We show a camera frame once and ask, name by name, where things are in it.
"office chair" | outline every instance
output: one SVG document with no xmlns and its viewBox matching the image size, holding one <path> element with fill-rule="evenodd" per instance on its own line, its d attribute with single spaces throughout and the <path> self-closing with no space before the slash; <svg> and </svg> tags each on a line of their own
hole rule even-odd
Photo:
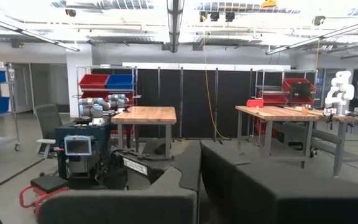
<svg viewBox="0 0 358 224">
<path fill-rule="evenodd" d="M 56 144 L 55 128 L 62 125 L 62 120 L 54 104 L 36 106 L 34 110 L 42 133 L 42 139 L 37 140 L 37 143 L 41 143 L 38 154 L 43 154 L 44 159 L 48 159 Z"/>
</svg>

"gray floor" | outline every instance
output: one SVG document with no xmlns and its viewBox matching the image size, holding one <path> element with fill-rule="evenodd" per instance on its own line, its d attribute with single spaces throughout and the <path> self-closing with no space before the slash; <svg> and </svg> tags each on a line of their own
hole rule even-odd
<svg viewBox="0 0 358 224">
<path fill-rule="evenodd" d="M 63 122 L 69 121 L 68 115 L 62 116 Z M 319 129 L 326 130 L 326 125 L 320 123 Z M 12 141 L 0 144 L 0 182 L 20 172 L 22 169 L 39 161 L 40 155 L 36 151 L 38 145 L 36 140 L 40 138 L 40 130 L 37 120 L 33 114 L 19 115 L 19 134 L 21 137 L 21 150 L 14 150 L 15 128 L 11 116 L 0 117 L 0 137 L 11 138 Z M 353 133 L 347 134 L 346 151 L 358 155 L 358 127 Z M 234 142 L 223 142 L 225 145 L 233 145 Z M 173 148 L 183 149 L 188 141 L 175 142 Z M 57 168 L 56 160 L 43 161 L 9 182 L 0 186 L 0 217 L 3 223 L 9 224 L 32 224 L 36 223 L 32 209 L 23 209 L 19 205 L 20 190 L 30 183 L 30 180 L 38 177 L 40 172 L 52 173 Z M 330 177 L 333 171 L 333 156 L 320 152 L 319 155 L 310 159 L 308 170 L 318 175 Z M 358 163 L 345 164 L 342 168 L 340 179 L 358 183 Z"/>
</svg>

